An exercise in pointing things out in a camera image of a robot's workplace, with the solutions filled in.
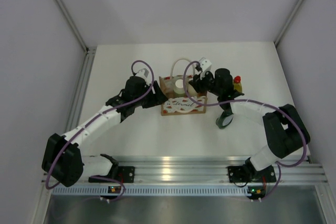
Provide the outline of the yellow dish soap bottle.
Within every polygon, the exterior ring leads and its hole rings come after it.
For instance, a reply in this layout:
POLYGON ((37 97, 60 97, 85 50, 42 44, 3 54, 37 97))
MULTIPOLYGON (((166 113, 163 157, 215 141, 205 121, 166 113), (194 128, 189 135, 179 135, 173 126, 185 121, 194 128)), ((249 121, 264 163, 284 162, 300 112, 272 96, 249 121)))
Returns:
POLYGON ((240 76, 236 76, 233 79, 233 86, 234 86, 234 89, 236 91, 238 91, 239 93, 243 93, 243 87, 242 87, 242 84, 241 84, 241 77, 240 76))

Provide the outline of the green dish soap bottle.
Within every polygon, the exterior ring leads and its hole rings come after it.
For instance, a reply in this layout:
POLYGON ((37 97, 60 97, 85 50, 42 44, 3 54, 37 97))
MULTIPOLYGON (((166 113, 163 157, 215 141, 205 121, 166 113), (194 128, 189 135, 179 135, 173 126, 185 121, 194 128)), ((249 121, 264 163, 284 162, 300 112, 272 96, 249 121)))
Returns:
POLYGON ((234 114, 231 109, 224 110, 216 119, 216 125, 219 129, 224 129, 231 124, 233 118, 234 114))

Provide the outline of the burlap watermelon canvas bag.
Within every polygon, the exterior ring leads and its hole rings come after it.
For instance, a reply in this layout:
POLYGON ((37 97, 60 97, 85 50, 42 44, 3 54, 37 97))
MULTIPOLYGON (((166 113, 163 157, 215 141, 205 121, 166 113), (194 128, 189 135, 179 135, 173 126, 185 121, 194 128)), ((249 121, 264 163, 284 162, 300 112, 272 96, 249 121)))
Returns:
POLYGON ((183 75, 174 75, 173 71, 175 65, 182 60, 191 62, 187 58, 180 58, 172 64, 169 76, 159 77, 160 88, 168 98, 168 100, 161 105, 162 116, 206 113, 205 106, 193 102, 186 94, 184 97, 174 96, 173 92, 174 82, 177 79, 182 79, 183 75))

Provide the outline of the pale bottle with white cap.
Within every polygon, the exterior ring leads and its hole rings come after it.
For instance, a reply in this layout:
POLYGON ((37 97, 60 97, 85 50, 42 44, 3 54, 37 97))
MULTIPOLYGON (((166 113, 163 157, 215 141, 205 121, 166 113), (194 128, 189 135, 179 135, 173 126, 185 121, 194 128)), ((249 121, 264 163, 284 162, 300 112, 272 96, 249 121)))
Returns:
POLYGON ((184 90, 183 84, 184 84, 183 79, 177 79, 174 82, 173 92, 174 92, 175 97, 184 97, 185 96, 185 90, 184 90))

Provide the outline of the white pump soap dispenser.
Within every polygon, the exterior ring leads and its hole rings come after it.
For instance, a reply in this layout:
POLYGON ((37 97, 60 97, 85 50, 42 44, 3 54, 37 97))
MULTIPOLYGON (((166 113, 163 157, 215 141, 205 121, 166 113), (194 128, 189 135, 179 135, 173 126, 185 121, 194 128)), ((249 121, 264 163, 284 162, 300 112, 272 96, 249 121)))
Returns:
POLYGON ((197 92, 195 91, 195 89, 192 87, 191 84, 187 85, 187 91, 188 91, 190 96, 192 96, 192 97, 197 96, 197 92))

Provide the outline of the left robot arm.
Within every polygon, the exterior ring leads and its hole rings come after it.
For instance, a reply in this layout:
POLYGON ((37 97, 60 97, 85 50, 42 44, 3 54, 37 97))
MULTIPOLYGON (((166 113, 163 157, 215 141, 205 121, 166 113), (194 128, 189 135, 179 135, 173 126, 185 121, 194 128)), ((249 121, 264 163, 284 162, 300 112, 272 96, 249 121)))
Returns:
POLYGON ((106 131, 122 123, 136 108, 161 105, 168 100, 157 81, 148 84, 144 78, 130 77, 120 93, 110 98, 90 119, 73 130, 49 137, 42 169, 47 173, 46 188, 51 178, 66 187, 87 177, 89 182, 120 182, 119 163, 108 154, 83 158, 81 147, 93 143, 106 131))

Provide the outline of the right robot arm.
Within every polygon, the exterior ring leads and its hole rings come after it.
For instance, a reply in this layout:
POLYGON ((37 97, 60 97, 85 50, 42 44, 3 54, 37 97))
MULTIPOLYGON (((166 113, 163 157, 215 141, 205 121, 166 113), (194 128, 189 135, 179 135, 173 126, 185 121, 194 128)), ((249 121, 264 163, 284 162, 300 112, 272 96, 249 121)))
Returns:
POLYGON ((310 135, 291 104, 275 107, 255 100, 242 99, 243 91, 230 71, 219 68, 211 73, 209 67, 196 66, 196 74, 189 84, 198 93, 210 92, 217 96, 217 104, 223 109, 216 125, 227 127, 236 115, 244 116, 264 128, 267 144, 242 166, 249 180, 257 180, 264 170, 298 149, 307 153, 310 135))

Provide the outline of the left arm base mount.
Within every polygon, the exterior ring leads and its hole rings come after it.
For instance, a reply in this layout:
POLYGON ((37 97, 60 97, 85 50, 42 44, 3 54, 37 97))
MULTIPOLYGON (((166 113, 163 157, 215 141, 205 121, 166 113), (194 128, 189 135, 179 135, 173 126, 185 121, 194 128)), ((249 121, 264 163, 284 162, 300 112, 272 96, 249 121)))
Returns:
POLYGON ((135 167, 134 166, 116 166, 110 169, 107 175, 94 175, 89 177, 88 182, 90 183, 107 183, 111 180, 116 180, 120 183, 133 183, 135 177, 135 167))

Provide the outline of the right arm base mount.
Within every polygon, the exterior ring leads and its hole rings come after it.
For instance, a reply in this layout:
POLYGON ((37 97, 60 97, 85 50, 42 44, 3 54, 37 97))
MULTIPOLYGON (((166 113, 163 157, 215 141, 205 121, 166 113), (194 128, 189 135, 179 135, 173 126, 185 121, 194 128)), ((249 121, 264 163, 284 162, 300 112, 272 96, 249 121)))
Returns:
POLYGON ((277 181, 272 166, 260 171, 248 168, 246 165, 228 166, 227 171, 230 183, 275 183, 277 181))

